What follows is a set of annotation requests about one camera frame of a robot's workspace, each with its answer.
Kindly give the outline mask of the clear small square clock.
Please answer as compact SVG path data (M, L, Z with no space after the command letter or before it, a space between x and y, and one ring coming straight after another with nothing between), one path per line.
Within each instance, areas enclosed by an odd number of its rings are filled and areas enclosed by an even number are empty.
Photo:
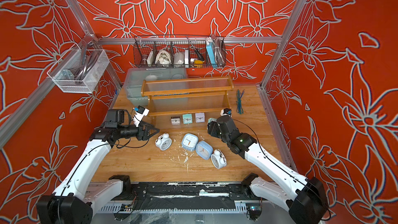
M179 116L173 116L171 117L171 124L172 125L180 125L181 124L181 119Z

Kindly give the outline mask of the lilac square alarm clock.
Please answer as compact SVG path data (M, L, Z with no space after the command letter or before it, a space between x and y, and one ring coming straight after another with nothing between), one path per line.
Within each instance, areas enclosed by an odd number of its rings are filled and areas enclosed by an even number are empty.
M205 114L204 113L195 113L195 122L196 123L204 123L205 122Z

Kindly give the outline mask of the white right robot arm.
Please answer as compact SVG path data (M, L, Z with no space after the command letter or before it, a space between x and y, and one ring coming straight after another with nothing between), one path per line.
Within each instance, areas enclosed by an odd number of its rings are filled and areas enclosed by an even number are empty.
M258 198L272 202L287 211L296 224L318 224L330 211L322 182L290 169L248 133L240 132L229 115L211 119L207 124L210 136L221 139L236 155L263 171L272 183L252 173L242 182Z

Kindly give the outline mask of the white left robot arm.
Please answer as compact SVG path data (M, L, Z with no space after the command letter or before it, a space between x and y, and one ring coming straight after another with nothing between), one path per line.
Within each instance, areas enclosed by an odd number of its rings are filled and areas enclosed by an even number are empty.
M121 147L120 139L149 141L159 133L154 125L143 121L149 109L138 106L124 124L126 110L109 110L105 121L94 129L87 146L65 180L52 194L40 197L36 204L42 224L89 224L94 215L115 197L132 197L127 175L112 176L104 185L87 194L89 184L105 156L113 147Z

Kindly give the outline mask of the mint green square clock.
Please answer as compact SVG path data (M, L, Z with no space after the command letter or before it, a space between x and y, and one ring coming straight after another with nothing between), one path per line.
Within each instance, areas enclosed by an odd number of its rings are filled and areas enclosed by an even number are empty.
M182 115L183 124L191 124L193 123L192 114L183 114Z

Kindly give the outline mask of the teal small square clock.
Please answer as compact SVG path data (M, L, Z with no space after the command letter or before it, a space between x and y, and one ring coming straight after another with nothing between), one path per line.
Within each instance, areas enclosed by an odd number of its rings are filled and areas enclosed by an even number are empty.
M211 123L211 122L217 122L217 119L216 118L209 118L207 123Z

